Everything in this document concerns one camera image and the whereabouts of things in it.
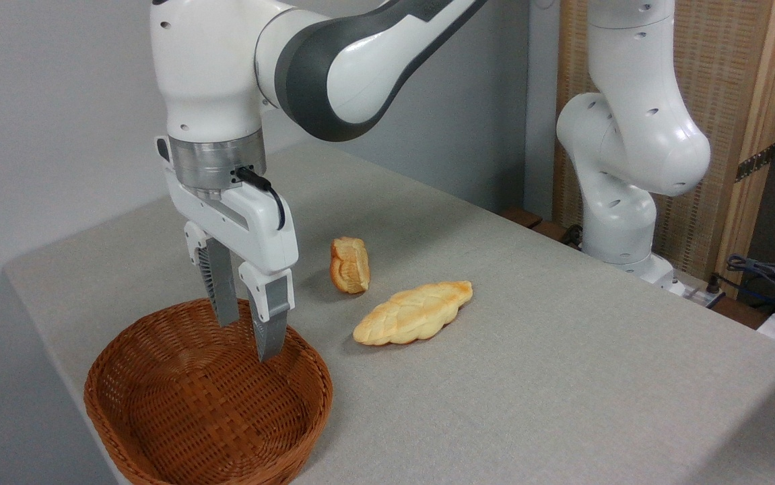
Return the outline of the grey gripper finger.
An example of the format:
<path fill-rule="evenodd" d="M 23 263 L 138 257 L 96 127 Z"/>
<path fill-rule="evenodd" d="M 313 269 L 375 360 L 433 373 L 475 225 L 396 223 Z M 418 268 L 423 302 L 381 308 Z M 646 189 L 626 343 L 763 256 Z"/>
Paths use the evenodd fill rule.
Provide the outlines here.
<path fill-rule="evenodd" d="M 248 291 L 252 328 L 260 362 L 279 356 L 288 330 L 288 311 L 294 309 L 292 270 L 266 274 L 245 261 L 238 268 Z"/>
<path fill-rule="evenodd" d="M 199 268 L 218 325 L 236 322 L 240 313 L 230 250 L 193 221 L 184 225 L 184 234 L 191 263 Z"/>

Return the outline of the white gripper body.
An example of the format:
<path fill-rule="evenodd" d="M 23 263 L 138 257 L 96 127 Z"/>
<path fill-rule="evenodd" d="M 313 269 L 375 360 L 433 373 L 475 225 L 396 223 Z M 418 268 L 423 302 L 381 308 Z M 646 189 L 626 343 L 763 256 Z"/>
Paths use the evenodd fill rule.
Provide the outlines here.
<path fill-rule="evenodd" d="M 156 141 L 171 200 L 182 216 L 263 273 L 277 273 L 297 263 L 296 231 L 282 197 L 246 182 L 209 199 L 200 197 L 178 181 L 168 138 L 158 136 Z"/>

